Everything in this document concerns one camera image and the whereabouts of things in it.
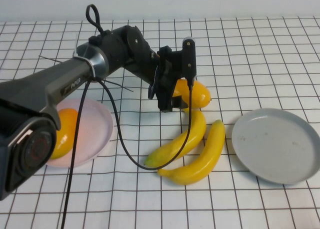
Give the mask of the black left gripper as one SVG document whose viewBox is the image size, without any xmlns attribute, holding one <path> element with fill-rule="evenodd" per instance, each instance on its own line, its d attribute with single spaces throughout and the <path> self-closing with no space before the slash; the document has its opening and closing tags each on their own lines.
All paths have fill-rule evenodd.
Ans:
<svg viewBox="0 0 320 229">
<path fill-rule="evenodd" d="M 186 109 L 188 104 L 181 95 L 174 96 L 177 81 L 182 78 L 181 53 L 164 46 L 157 52 L 157 63 L 153 80 L 148 88 L 148 98 L 157 98 L 161 112 L 171 112 L 174 108 Z"/>
</svg>

